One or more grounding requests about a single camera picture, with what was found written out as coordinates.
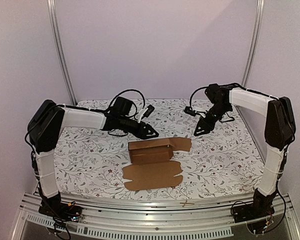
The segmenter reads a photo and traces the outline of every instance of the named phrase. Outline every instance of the cardboard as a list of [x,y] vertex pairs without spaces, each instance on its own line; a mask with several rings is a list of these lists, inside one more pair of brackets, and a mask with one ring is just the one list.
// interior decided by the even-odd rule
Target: cardboard
[[146,141],[129,142],[131,165],[123,168],[123,178],[132,180],[124,183],[131,191],[175,187],[183,176],[181,164],[171,161],[173,151],[187,151],[191,139],[169,137]]

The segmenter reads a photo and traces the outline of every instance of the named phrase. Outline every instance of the white wall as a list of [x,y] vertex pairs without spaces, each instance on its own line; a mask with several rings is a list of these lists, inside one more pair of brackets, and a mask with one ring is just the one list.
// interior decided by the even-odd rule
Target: white wall
[[189,98],[209,83],[241,81],[256,8],[256,0],[56,1],[76,96],[136,88]]
[[0,240],[35,185],[26,127],[45,99],[69,103],[46,0],[0,0]]
[[[248,88],[292,101],[296,141],[290,146],[282,192],[289,193],[300,221],[300,0],[266,1],[261,33]],[[245,112],[265,150],[265,120]]]

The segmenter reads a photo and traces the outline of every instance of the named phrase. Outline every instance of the floral patterned surface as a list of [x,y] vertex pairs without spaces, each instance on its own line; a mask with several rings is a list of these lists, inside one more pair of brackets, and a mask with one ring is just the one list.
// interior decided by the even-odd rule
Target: floral patterned surface
[[[109,100],[81,101],[78,106],[105,109]],[[142,101],[135,100],[140,109]],[[122,168],[130,165],[128,142],[138,139],[89,128],[64,129],[54,153],[55,177],[61,192],[84,197],[134,200],[183,200],[220,197],[253,192],[263,173],[260,155],[236,109],[235,121],[217,122],[213,132],[198,137],[193,132],[199,116],[185,114],[187,99],[150,99],[155,107],[144,122],[160,138],[188,137],[190,152],[174,152],[181,162],[183,182],[176,187],[130,191],[124,186]],[[195,100],[194,106],[207,110],[211,104]]]

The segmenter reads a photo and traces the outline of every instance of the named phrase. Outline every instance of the brown cardboard box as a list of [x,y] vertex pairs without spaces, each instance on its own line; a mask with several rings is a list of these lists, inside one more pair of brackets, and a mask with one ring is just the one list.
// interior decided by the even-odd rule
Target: brown cardboard box
[[131,165],[123,168],[123,178],[132,180],[124,183],[131,191],[175,187],[183,176],[181,164],[170,161],[173,151],[187,151],[191,139],[184,137],[160,138],[129,142]]

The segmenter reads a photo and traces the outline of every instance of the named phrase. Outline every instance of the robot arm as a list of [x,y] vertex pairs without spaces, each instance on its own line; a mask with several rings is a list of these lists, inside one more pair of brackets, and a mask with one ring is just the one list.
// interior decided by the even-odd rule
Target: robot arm
[[284,170],[287,148],[294,140],[296,126],[291,102],[287,97],[267,96],[247,90],[237,83],[222,86],[211,84],[205,89],[205,94],[213,104],[208,112],[196,111],[192,106],[187,106],[184,110],[192,116],[200,115],[194,131],[195,136],[210,133],[216,122],[221,121],[226,112],[233,110],[232,105],[250,109],[266,118],[264,137],[267,154],[262,179],[254,192],[252,206],[246,212],[241,206],[236,207],[241,207],[237,210],[243,212],[237,212],[235,220],[240,222],[264,217],[269,211],[273,212],[271,205],[277,194],[277,181]]
[[73,212],[68,214],[67,205],[61,203],[56,184],[54,151],[64,128],[93,128],[102,131],[118,129],[143,140],[159,136],[149,124],[141,121],[141,118],[150,115],[154,107],[150,105],[143,109],[137,121],[128,117],[132,105],[132,101],[123,97],[117,97],[113,106],[107,110],[56,105],[52,100],[44,101],[27,128],[33,149],[32,167],[43,200],[40,213],[65,221],[68,221],[69,216],[79,216],[81,213],[79,207],[70,206]]

